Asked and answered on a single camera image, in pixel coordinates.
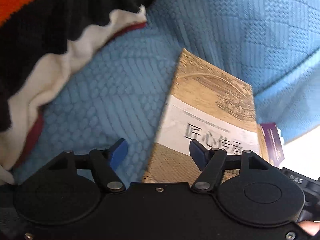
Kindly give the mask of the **person's right hand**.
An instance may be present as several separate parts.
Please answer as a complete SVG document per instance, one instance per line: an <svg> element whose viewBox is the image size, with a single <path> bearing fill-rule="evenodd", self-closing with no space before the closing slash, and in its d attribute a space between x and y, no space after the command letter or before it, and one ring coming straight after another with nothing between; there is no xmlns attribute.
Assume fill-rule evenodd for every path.
<svg viewBox="0 0 320 240"><path fill-rule="evenodd" d="M298 223L298 225L308 234L314 236L319 232L320 229L320 222L314 222L314 221L302 221Z"/></svg>

